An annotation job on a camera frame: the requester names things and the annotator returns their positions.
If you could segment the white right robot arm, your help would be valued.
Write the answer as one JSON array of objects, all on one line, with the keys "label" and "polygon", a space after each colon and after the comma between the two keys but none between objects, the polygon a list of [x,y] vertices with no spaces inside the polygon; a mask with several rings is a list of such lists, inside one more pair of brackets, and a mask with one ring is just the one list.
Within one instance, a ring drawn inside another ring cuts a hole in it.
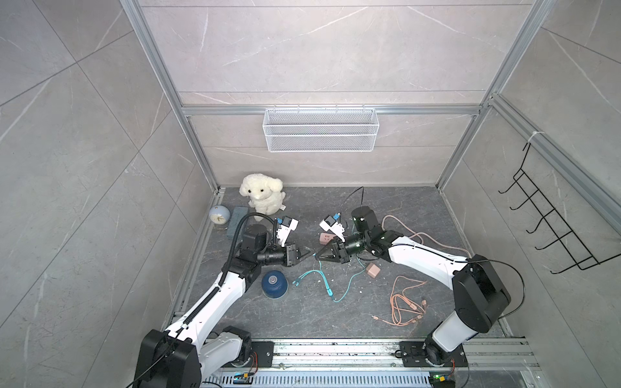
[{"label": "white right robot arm", "polygon": [[338,213],[320,222],[320,228],[334,238],[315,255],[318,260],[343,264],[367,252],[430,276],[453,292],[454,311],[427,336],[423,345],[431,365],[445,364],[460,345],[489,332],[494,323],[506,316],[512,298],[493,267],[493,260],[482,255],[451,255],[398,231],[386,230],[368,206],[352,211],[352,221],[354,233],[350,236],[344,235]]}]

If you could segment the pink power strip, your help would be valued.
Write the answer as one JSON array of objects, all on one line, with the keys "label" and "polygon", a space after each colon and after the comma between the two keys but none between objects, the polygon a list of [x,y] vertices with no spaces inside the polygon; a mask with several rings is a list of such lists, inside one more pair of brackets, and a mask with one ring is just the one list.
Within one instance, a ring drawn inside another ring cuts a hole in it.
[{"label": "pink power strip", "polygon": [[321,245],[328,245],[336,236],[331,233],[323,232],[320,234],[319,242]]}]

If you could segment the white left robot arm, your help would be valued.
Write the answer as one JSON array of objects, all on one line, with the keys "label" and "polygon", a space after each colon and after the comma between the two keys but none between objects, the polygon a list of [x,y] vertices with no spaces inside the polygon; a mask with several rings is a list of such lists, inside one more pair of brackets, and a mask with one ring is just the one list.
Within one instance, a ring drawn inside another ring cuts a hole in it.
[{"label": "white left robot arm", "polygon": [[306,257],[287,240],[298,220],[268,218],[267,225],[248,224],[253,216],[248,213],[240,219],[228,257],[212,286],[181,318],[144,337],[130,386],[199,387],[227,364],[257,372],[259,357],[248,331],[227,327],[216,337],[211,333],[260,277],[263,267],[293,267]]}]

